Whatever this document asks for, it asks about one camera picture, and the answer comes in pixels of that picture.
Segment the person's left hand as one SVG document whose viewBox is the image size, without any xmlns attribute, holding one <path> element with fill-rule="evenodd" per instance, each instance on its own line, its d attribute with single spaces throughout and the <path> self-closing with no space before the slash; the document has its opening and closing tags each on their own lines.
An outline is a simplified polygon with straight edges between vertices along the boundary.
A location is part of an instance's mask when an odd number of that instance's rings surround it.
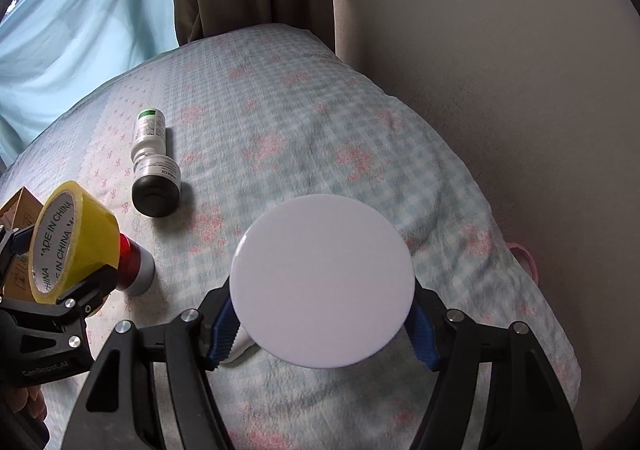
<svg viewBox="0 0 640 450">
<path fill-rule="evenodd" d="M 4 389 L 1 395 L 6 405 L 3 423 L 8 433 L 13 436 L 29 433 L 40 439 L 49 438 L 49 431 L 44 424 L 48 410 L 39 386 Z"/>
</svg>

